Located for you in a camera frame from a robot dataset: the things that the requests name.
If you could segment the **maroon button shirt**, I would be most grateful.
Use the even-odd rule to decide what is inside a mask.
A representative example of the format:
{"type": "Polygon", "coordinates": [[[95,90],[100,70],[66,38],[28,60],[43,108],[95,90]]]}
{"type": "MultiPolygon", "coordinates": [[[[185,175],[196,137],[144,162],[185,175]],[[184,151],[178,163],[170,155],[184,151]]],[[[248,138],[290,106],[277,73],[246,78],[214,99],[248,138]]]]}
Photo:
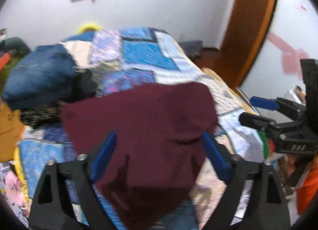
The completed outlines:
{"type": "Polygon", "coordinates": [[[188,198],[218,117],[208,87],[146,83],[64,107],[61,121],[77,153],[113,131],[117,145],[96,188],[128,229],[147,229],[188,198]]]}

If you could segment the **grey bag on floor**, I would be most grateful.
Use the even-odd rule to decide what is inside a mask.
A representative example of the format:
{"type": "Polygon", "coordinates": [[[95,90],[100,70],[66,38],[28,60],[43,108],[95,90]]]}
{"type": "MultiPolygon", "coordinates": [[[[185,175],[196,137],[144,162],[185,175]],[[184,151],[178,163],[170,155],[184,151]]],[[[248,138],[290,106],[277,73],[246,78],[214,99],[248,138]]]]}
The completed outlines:
{"type": "Polygon", "coordinates": [[[203,42],[201,40],[183,41],[178,44],[190,60],[201,56],[201,50],[203,47],[203,42]]]}

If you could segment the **tan cutout cloth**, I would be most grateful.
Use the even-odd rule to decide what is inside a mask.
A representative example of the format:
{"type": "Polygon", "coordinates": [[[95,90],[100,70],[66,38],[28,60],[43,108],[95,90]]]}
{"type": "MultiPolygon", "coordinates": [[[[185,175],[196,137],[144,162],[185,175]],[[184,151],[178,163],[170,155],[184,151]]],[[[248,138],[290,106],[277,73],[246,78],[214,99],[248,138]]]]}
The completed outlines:
{"type": "Polygon", "coordinates": [[[10,161],[20,140],[25,125],[20,121],[20,111],[11,111],[7,104],[1,101],[0,121],[0,161],[10,161]]]}

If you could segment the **brown wooden door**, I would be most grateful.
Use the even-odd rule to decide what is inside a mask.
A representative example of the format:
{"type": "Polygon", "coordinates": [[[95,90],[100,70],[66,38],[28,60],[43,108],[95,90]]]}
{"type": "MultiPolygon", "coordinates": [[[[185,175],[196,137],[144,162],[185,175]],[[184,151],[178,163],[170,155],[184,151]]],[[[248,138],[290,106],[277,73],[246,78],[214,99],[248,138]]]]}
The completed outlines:
{"type": "Polygon", "coordinates": [[[195,64],[216,72],[231,88],[246,78],[265,40],[277,0],[235,0],[220,49],[203,48],[195,64]]]}

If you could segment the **black patterned folded garment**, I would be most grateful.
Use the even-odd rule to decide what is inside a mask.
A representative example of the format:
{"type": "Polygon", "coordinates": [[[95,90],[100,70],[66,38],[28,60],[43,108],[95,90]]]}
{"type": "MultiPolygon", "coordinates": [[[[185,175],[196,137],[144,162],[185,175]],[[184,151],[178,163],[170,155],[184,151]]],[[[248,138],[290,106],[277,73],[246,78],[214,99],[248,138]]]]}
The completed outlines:
{"type": "Polygon", "coordinates": [[[38,129],[46,124],[58,123],[63,107],[69,103],[93,97],[96,89],[97,83],[92,80],[92,72],[86,69],[73,80],[70,94],[66,98],[22,109],[20,111],[20,121],[33,129],[38,129]]]}

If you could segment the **folded blue denim garment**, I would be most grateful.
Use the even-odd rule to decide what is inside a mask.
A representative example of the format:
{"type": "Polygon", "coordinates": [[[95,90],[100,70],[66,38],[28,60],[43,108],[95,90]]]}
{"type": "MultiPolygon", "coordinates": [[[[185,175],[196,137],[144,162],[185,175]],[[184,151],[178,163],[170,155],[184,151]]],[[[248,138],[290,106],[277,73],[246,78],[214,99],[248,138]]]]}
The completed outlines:
{"type": "Polygon", "coordinates": [[[38,46],[12,68],[2,99],[11,110],[22,110],[65,98],[79,76],[76,62],[62,44],[38,46]]]}

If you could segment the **blue patchwork bed quilt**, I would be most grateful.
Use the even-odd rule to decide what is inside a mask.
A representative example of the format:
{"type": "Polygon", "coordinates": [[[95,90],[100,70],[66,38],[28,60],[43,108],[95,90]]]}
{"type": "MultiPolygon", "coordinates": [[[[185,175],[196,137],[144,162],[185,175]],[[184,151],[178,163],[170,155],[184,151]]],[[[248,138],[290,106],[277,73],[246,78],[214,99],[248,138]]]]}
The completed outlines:
{"type": "MultiPolygon", "coordinates": [[[[237,152],[250,161],[263,160],[265,146],[260,132],[239,125],[243,112],[239,101],[229,87],[212,70],[203,72],[189,59],[183,43],[177,43],[166,31],[138,27],[122,30],[83,32],[61,42],[80,68],[92,72],[97,83],[97,97],[132,89],[145,83],[176,85],[190,81],[209,87],[220,116],[215,138],[229,152],[237,152]]],[[[53,107],[21,111],[21,120],[27,123],[22,140],[15,151],[20,180],[24,181],[25,199],[32,203],[40,173],[49,158],[68,162],[76,157],[60,117],[53,119],[53,107]]],[[[225,191],[225,184],[217,179],[208,159],[203,164],[188,200],[156,222],[150,229],[203,229],[225,191]]]]}

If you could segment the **yellow curved object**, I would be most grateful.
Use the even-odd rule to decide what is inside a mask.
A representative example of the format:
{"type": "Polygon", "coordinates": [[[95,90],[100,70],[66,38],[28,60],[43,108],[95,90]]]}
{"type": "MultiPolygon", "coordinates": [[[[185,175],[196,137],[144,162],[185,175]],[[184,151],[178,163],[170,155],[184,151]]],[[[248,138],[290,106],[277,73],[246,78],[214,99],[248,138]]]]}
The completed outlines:
{"type": "Polygon", "coordinates": [[[102,27],[94,22],[85,22],[79,26],[77,29],[77,34],[90,32],[90,31],[100,31],[102,27]]]}

